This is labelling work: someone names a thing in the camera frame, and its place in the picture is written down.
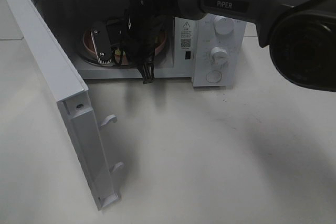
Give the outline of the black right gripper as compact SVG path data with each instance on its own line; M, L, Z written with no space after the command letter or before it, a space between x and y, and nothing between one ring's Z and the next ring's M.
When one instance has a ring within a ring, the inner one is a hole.
M118 47L128 62L140 69L143 84L154 81L155 40L164 24L163 15L125 14L120 28Z

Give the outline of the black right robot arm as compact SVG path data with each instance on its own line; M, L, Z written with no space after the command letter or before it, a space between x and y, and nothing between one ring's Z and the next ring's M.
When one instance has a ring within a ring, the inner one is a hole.
M206 14L255 24L278 72L300 87L335 91L335 0L129 0L120 49L154 79L155 39L168 17L200 20Z

